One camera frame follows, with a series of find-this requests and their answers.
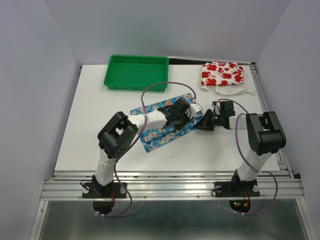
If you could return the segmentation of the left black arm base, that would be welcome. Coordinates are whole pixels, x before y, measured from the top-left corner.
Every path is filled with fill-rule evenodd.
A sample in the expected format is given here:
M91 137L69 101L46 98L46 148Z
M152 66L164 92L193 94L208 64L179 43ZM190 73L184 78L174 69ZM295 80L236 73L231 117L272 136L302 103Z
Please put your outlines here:
M127 197L125 189L118 182L112 181L102 186L96 182L81 181L80 185L83 199L125 199Z

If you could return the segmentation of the red poppy white skirt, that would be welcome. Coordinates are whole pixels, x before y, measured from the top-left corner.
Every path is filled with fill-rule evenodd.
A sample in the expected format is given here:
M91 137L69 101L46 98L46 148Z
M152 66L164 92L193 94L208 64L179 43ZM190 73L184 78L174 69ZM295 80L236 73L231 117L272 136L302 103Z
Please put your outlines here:
M244 80L244 69L237 62L212 61L202 64L201 86L236 86L242 85Z

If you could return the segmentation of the blue floral skirt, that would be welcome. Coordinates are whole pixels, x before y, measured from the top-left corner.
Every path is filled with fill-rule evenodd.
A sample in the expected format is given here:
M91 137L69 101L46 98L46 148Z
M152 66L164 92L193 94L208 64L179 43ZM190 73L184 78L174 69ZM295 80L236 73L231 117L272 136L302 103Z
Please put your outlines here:
M178 99L184 99L189 104L192 103L193 96L191 93L180 95L174 98L163 100L157 103L146 105L146 112L151 113L158 109L166 109L173 105ZM176 139L191 133L194 130L194 125L199 122L203 117L202 111L199 112L194 118L187 123L181 130L178 130L175 126L166 126L165 128L155 128L150 130L144 130L140 136L140 141L147 153L160 148L168 143L175 141Z

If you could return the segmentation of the green plastic tray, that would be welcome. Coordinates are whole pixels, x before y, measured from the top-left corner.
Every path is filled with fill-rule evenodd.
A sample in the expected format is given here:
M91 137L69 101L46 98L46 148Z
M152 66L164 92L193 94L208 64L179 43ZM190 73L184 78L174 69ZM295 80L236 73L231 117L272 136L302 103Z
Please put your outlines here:
M164 92L168 87L169 58L165 56L112 55L103 84L110 90Z

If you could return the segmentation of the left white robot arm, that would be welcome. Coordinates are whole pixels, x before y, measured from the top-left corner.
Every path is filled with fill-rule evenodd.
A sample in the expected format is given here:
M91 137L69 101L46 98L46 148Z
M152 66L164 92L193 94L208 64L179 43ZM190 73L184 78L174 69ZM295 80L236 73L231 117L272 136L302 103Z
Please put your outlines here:
M184 129L195 120L203 110L195 100L188 102L179 97L175 102L164 106L144 106L140 114L126 115L122 111L107 122L97 135L99 146L99 162L96 172L92 176L91 188L100 197L111 193L114 181L115 165L126 154L134 138L138 140L147 131Z

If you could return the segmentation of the aluminium rail frame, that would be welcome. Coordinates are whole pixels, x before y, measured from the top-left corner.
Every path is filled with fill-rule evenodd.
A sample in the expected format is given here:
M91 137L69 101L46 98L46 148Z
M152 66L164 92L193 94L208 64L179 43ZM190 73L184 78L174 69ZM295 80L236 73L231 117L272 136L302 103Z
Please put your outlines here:
M97 169L97 135L118 111L196 92L204 109L218 98L197 86L200 65L170 65L165 92L110 90L103 81L106 65L81 69L53 177L43 185L31 238L34 240L315 240L301 179L293 177L283 151L265 165L272 174L258 178L260 197L242 216L227 199L211 192L214 182L228 181L242 159L235 134L220 127L193 131L151 152L138 142L117 165L132 199L118 199L120 217L96 215L93 201L82 198L80 181Z

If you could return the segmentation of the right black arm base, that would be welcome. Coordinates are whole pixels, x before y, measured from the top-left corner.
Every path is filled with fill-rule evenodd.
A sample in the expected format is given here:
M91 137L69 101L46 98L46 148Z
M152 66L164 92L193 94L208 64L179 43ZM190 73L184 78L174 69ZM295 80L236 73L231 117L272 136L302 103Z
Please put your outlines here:
M214 190L217 198L233 198L240 199L244 197L259 197L260 191L258 182L253 181L218 181L214 183Z

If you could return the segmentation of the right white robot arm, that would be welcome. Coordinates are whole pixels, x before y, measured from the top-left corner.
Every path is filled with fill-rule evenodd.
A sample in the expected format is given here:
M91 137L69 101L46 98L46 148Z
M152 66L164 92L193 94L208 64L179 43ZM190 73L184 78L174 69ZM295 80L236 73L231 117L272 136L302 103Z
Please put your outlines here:
M230 181L214 183L212 195L216 197L259 196L257 178L266 161L284 148L287 139L281 123L274 111L262 114L245 111L236 115L234 100L222 98L212 103L219 111L208 109L194 129L212 132L215 127L235 131L236 147L240 147L239 130L247 132L249 151L240 153L243 163L238 167Z

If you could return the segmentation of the white crumpled skirt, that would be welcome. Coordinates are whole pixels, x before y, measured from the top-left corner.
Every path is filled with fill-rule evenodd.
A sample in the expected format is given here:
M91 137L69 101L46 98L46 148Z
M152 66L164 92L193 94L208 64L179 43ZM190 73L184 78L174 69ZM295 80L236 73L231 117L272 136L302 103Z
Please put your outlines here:
M243 67L244 70L243 84L232 86L202 86L201 76L199 75L196 80L196 85L200 89L206 90L207 92L212 92L223 96L235 96L240 94L255 95L257 93L257 89L249 65L241 64L240 66Z

